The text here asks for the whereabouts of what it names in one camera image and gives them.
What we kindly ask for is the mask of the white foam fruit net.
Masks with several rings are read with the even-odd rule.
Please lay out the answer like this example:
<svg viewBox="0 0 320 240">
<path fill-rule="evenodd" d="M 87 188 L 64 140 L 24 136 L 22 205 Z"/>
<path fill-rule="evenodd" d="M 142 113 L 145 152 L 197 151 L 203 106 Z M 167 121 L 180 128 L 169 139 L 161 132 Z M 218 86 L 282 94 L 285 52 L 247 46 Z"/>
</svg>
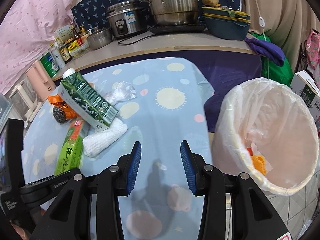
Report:
<svg viewBox="0 0 320 240">
<path fill-rule="evenodd" d="M 126 124 L 120 119 L 115 118 L 108 129 L 90 134 L 83 139 L 84 154 L 90 158 L 95 158 L 124 135 L 127 129 L 128 126 Z"/>
</svg>

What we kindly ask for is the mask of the green wasabi box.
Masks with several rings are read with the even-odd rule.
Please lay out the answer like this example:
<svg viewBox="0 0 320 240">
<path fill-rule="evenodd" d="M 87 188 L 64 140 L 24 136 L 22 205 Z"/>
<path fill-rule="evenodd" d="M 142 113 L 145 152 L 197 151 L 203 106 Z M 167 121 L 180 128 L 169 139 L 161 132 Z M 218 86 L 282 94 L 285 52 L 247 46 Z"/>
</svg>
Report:
<svg viewBox="0 0 320 240">
<path fill-rule="evenodd" d="M 87 124 L 84 120 L 75 119 L 71 122 L 57 158 L 54 176 L 79 168 L 83 151 L 82 141 L 86 134 Z"/>
</svg>

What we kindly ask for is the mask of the orange foam fruit net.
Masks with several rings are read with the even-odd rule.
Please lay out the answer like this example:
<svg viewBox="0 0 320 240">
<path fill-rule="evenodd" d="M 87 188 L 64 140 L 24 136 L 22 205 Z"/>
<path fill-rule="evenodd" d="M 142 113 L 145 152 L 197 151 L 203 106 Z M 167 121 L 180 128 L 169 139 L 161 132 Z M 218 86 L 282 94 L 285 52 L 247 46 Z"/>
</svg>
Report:
<svg viewBox="0 0 320 240">
<path fill-rule="evenodd" d="M 252 155 L 251 159 L 254 168 L 265 176 L 267 174 L 265 158 L 262 155 Z"/>
</svg>

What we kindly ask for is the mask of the clear plastic bag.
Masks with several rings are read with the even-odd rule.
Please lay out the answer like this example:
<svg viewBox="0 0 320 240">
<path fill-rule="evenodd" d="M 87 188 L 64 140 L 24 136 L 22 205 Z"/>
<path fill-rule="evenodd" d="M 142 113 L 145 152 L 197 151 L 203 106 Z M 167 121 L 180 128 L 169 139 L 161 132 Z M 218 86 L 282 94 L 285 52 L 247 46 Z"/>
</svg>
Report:
<svg viewBox="0 0 320 240">
<path fill-rule="evenodd" d="M 104 95 L 104 99 L 112 105 L 130 101 L 137 97 L 136 90 L 129 82 L 118 81 L 112 85 L 112 90 Z"/>
</svg>

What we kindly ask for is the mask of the green milk carton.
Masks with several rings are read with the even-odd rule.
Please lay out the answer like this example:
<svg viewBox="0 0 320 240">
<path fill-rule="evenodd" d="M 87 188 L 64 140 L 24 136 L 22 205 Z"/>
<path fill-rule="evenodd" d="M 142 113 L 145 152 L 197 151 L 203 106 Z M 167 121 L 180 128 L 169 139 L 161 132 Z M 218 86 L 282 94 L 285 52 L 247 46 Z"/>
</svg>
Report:
<svg viewBox="0 0 320 240">
<path fill-rule="evenodd" d="M 118 110 L 106 101 L 73 68 L 66 70 L 58 87 L 59 96 L 90 126 L 101 132 L 108 129 Z"/>
</svg>

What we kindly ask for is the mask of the orange plastic bag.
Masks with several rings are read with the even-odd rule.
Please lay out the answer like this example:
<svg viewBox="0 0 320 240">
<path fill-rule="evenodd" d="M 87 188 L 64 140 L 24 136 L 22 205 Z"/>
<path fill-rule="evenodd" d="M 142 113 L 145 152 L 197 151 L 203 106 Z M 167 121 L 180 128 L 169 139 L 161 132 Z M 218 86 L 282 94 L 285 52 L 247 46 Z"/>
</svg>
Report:
<svg viewBox="0 0 320 240">
<path fill-rule="evenodd" d="M 48 101 L 51 105 L 62 108 L 66 114 L 67 120 L 78 118 L 80 116 L 59 95 L 48 96 Z"/>
</svg>

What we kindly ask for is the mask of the steel wool scrubber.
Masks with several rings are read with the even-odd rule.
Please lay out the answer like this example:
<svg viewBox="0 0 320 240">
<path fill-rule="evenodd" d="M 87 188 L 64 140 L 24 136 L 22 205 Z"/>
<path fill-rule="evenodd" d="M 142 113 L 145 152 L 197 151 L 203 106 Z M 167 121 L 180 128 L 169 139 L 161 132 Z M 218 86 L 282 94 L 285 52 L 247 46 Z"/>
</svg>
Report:
<svg viewBox="0 0 320 240">
<path fill-rule="evenodd" d="M 60 124 L 63 124 L 67 120 L 65 112 L 60 107 L 54 106 L 52 114 L 54 119 Z"/>
</svg>

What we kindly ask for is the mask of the light blue dotted tablecloth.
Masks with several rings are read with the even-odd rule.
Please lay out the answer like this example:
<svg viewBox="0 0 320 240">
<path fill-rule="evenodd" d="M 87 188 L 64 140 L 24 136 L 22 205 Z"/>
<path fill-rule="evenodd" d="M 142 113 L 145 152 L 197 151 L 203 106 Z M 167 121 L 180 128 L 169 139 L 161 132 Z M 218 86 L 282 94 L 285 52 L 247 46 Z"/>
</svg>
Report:
<svg viewBox="0 0 320 240">
<path fill-rule="evenodd" d="M 81 172 L 99 174 L 131 152 L 142 157 L 135 188 L 119 199 L 126 239 L 197 239 L 203 198 L 189 190 L 180 144 L 212 161 L 204 103 L 214 90 L 194 63 L 178 57 L 148 59 L 84 75 L 101 95 L 117 82 L 133 85 L 137 96 L 116 105 L 126 133 L 97 157 L 83 156 Z"/>
</svg>

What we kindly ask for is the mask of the white milk carton box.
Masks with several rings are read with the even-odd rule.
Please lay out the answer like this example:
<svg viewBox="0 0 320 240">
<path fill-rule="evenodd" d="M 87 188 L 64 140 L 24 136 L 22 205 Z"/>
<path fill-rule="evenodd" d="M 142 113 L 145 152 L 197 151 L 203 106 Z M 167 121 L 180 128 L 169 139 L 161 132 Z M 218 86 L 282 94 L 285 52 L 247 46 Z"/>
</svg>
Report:
<svg viewBox="0 0 320 240">
<path fill-rule="evenodd" d="M 300 96 L 308 107 L 315 122 L 319 120 L 319 89 L 313 78 L 304 70 L 294 74 L 290 85 L 292 91 Z"/>
</svg>

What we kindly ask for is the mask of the white bottle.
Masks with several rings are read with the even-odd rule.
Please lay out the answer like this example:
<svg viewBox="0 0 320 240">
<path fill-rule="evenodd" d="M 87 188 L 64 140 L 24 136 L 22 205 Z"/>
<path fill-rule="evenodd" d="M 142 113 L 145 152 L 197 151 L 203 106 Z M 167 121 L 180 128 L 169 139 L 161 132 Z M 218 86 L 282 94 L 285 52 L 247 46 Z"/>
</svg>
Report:
<svg viewBox="0 0 320 240">
<path fill-rule="evenodd" d="M 56 61 L 58 67 L 60 69 L 64 68 L 66 66 L 66 64 L 60 54 L 60 51 L 53 43 L 50 44 L 50 52 L 51 52 L 54 60 Z"/>
</svg>

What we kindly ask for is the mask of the small steel lidded pot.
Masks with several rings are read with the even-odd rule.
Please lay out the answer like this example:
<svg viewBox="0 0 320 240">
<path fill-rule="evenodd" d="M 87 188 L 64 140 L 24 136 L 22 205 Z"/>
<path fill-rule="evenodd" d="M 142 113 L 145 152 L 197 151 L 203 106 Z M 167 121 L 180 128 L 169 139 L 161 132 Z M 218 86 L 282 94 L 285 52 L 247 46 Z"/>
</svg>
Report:
<svg viewBox="0 0 320 240">
<path fill-rule="evenodd" d="M 97 50 L 110 44 L 113 41 L 111 28 L 98 29 L 94 28 L 93 33 L 87 37 L 89 48 Z"/>
</svg>

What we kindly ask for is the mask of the white seasoning box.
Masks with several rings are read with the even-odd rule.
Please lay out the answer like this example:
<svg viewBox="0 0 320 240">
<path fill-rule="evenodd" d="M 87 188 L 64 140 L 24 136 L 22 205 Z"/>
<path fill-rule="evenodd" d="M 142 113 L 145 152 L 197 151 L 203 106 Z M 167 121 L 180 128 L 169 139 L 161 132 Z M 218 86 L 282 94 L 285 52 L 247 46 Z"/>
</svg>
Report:
<svg viewBox="0 0 320 240">
<path fill-rule="evenodd" d="M 74 38 L 73 32 L 71 30 L 71 26 L 65 25 L 54 32 L 54 37 L 59 39 L 62 43 L 65 43 L 71 38 Z"/>
</svg>

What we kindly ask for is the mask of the stacked teal yellow basins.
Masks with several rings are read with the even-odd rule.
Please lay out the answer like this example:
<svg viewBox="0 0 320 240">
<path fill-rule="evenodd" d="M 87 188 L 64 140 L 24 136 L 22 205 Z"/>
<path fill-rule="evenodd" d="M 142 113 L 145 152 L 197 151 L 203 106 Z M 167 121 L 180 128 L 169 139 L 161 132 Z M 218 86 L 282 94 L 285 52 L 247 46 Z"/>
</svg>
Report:
<svg viewBox="0 0 320 240">
<path fill-rule="evenodd" d="M 202 7 L 208 32 L 225 40 L 244 41 L 250 27 L 250 15 L 220 7 Z"/>
</svg>

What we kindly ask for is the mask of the pink curtain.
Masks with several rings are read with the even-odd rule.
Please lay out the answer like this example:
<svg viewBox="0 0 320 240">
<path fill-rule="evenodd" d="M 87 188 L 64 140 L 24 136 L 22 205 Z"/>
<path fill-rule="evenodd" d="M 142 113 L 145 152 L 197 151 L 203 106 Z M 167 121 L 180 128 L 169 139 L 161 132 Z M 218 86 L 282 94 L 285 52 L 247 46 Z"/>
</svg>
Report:
<svg viewBox="0 0 320 240">
<path fill-rule="evenodd" d="M 6 94 L 72 21 L 73 0 L 16 0 L 1 23 L 1 93 Z"/>
</svg>

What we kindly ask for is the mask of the pink floral garment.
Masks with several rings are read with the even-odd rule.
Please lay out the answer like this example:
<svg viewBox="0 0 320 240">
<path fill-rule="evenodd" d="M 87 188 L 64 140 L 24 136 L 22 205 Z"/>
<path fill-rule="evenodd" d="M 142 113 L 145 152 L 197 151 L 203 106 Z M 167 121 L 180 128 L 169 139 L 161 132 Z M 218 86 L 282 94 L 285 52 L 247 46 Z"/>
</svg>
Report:
<svg viewBox="0 0 320 240">
<path fill-rule="evenodd" d="M 312 30 L 305 42 L 308 65 L 316 69 L 319 62 L 319 33 Z"/>
</svg>

